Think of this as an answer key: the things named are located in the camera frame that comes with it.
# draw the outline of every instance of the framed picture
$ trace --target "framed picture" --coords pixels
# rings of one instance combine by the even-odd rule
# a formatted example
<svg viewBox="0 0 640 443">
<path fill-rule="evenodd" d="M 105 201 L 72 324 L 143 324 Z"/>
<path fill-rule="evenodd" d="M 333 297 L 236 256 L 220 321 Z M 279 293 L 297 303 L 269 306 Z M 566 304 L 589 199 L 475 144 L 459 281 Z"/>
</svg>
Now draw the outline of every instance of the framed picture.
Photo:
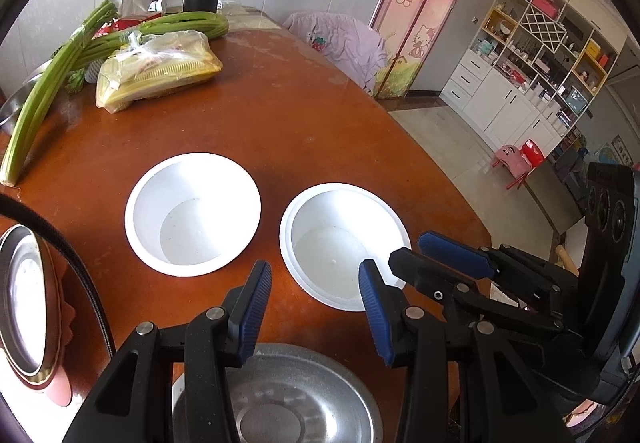
<svg viewBox="0 0 640 443">
<path fill-rule="evenodd" d="M 611 142 L 613 148 L 616 150 L 616 154 L 620 157 L 620 161 L 622 161 L 622 165 L 626 165 L 628 167 L 633 166 L 634 161 L 631 159 L 631 155 L 629 151 L 626 149 L 625 143 L 622 141 L 620 135 L 616 136 Z"/>
</svg>

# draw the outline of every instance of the chair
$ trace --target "chair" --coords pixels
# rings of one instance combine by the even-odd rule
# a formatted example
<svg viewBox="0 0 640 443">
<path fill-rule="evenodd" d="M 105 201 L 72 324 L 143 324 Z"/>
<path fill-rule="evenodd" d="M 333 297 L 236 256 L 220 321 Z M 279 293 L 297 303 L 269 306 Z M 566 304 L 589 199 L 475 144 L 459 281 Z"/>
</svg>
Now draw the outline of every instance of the chair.
<svg viewBox="0 0 640 443">
<path fill-rule="evenodd" d="M 376 73 L 386 67 L 385 41 L 377 31 L 349 15 L 293 13 L 282 25 L 334 64 L 358 87 L 372 92 Z"/>
<path fill-rule="evenodd" d="M 545 157 L 538 146 L 530 139 L 527 139 L 521 149 L 517 149 L 513 145 L 505 145 L 495 153 L 495 161 L 493 167 L 497 167 L 500 163 L 509 169 L 513 176 L 513 181 L 506 186 L 509 190 L 511 187 L 518 185 L 518 188 L 524 183 L 524 180 L 531 171 L 542 165 Z"/>
</svg>

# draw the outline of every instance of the stainless steel bowl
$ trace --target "stainless steel bowl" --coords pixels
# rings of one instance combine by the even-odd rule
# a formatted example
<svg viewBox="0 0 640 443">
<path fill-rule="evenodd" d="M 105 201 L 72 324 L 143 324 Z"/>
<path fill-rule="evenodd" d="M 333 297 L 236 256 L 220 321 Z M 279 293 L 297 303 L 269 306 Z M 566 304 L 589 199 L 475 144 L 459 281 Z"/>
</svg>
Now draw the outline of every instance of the stainless steel bowl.
<svg viewBox="0 0 640 443">
<path fill-rule="evenodd" d="M 378 443 L 382 419 L 364 384 L 345 366 L 289 344 L 257 344 L 228 369 L 242 443 Z M 188 443 L 184 375 L 174 383 L 174 441 Z"/>
<path fill-rule="evenodd" d="M 35 86 L 38 78 L 42 76 L 44 70 L 49 66 L 51 60 L 44 62 L 43 65 L 36 68 L 24 81 L 20 89 L 16 90 L 9 99 L 0 106 L 0 129 L 7 135 L 14 133 L 15 124 L 20 116 L 20 110 L 27 101 L 27 97 Z"/>
<path fill-rule="evenodd" d="M 0 341 L 28 387 L 52 379 L 60 353 L 58 278 L 46 243 L 15 225 L 0 239 Z"/>
</svg>

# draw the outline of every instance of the black cable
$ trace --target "black cable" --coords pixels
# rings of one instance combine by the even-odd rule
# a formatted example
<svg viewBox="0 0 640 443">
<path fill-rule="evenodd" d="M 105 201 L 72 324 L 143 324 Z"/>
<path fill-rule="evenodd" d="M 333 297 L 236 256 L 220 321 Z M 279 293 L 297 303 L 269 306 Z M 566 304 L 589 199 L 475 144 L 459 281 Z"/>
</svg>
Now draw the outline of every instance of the black cable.
<svg viewBox="0 0 640 443">
<path fill-rule="evenodd" d="M 636 378 L 638 377 L 639 373 L 640 373 L 640 365 L 636 365 L 633 371 L 633 374 L 630 376 L 625 386 L 620 390 L 620 393 L 618 393 L 618 398 L 611 404 L 610 407 L 608 407 L 602 413 L 602 415 L 594 423 L 589 425 L 587 428 L 582 429 L 580 432 L 578 432 L 578 434 L 574 434 L 574 439 L 577 440 L 578 438 L 581 438 L 585 434 L 596 430 L 601 425 L 601 423 L 608 418 L 609 414 L 611 414 L 614 410 L 616 410 L 620 406 L 620 403 L 622 403 L 622 401 L 625 399 L 626 393 L 628 393 L 629 388 L 631 388 L 631 386 L 636 382 Z"/>
<path fill-rule="evenodd" d="M 95 289 L 94 281 L 91 280 L 91 276 L 82 262 L 82 259 L 80 259 L 80 256 L 76 253 L 76 250 L 46 219 L 40 217 L 28 206 L 18 203 L 18 201 L 15 201 L 9 196 L 5 196 L 4 194 L 0 194 L 0 214 L 4 217 L 17 221 L 30 230 L 33 230 L 33 232 L 41 236 L 65 257 L 69 266 L 73 268 L 74 272 L 78 276 L 84 291 L 89 297 L 91 307 L 94 309 L 98 324 L 100 324 L 100 331 L 102 332 L 104 344 L 107 346 L 107 352 L 109 353 L 109 357 L 113 358 L 116 353 L 116 347 L 113 342 L 113 335 L 111 334 L 111 328 L 109 327 L 107 316 L 104 313 L 102 302 L 100 302 L 100 297 Z"/>
</svg>

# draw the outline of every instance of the wooden table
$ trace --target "wooden table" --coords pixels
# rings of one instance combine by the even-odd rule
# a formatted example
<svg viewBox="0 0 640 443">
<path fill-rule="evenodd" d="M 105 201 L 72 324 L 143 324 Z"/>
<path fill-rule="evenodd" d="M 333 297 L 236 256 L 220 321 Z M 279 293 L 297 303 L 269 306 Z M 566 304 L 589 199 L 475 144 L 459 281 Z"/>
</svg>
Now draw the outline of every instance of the wooden table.
<svg viewBox="0 0 640 443">
<path fill-rule="evenodd" d="M 117 346 L 141 321 L 177 325 L 220 304 L 229 288 L 244 282 L 256 259 L 266 259 L 273 268 L 273 290 L 259 340 L 308 347 L 349 367 L 376 398 L 384 441 L 391 442 L 404 370 L 386 368 L 376 355 L 364 312 L 331 309 L 296 284 L 280 256 L 280 218 L 305 188 L 344 182 L 386 201 L 412 243 L 430 229 L 471 246 L 489 245 L 490 236 L 420 146 L 312 48 L 282 30 L 240 30 L 211 45 L 225 67 L 204 85 L 113 115 L 94 106 L 92 89 L 59 104 L 19 188 L 4 191 L 50 220 L 77 249 Z M 210 275 L 179 279 L 135 256 L 125 236 L 124 209 L 142 174 L 186 152 L 220 154 L 244 167 L 260 190 L 262 217 L 254 239 L 232 263 Z M 0 390 L 15 412 L 29 402 L 31 416 L 18 418 L 36 443 L 62 439 L 108 360 L 72 272 L 63 286 L 78 312 L 65 357 L 72 406 L 59 409 L 42 396 L 36 403 L 32 393 L 10 388 L 10 377 L 0 374 Z M 409 286 L 405 291 L 412 303 L 439 314 L 434 301 Z M 455 394 L 453 387 L 451 397 Z"/>
</svg>

